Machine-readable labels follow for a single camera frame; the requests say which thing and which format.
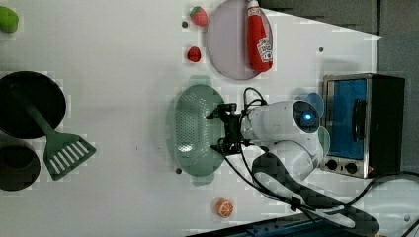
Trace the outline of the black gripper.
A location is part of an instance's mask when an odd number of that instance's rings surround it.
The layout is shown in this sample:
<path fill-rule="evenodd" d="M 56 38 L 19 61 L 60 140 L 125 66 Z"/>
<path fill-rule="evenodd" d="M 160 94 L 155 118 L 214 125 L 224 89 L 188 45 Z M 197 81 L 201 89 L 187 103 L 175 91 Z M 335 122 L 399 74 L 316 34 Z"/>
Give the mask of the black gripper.
<path fill-rule="evenodd" d="M 235 114 L 235 103 L 219 104 L 206 116 L 206 119 L 221 119 L 224 122 L 224 143 L 212 145 L 210 148 L 223 155 L 235 155 L 240 153 L 239 142 L 244 140 L 241 133 L 242 114 Z"/>

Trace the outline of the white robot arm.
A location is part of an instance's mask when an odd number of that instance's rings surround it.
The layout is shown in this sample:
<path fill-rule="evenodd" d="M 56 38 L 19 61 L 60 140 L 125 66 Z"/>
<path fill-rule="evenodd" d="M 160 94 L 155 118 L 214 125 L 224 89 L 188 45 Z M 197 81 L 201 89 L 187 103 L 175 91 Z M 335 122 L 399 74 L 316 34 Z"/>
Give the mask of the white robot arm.
<path fill-rule="evenodd" d="M 237 113 L 234 104 L 219 104 L 207 115 L 224 125 L 224 137 L 211 148 L 224 158 L 243 155 L 245 146 L 257 145 L 263 153 L 245 165 L 249 185 L 265 195 L 306 214 L 313 214 L 358 235 L 378 233 L 372 214 L 331 197 L 305 182 L 327 150 L 321 144 L 320 115 L 302 100 L 277 102 Z"/>

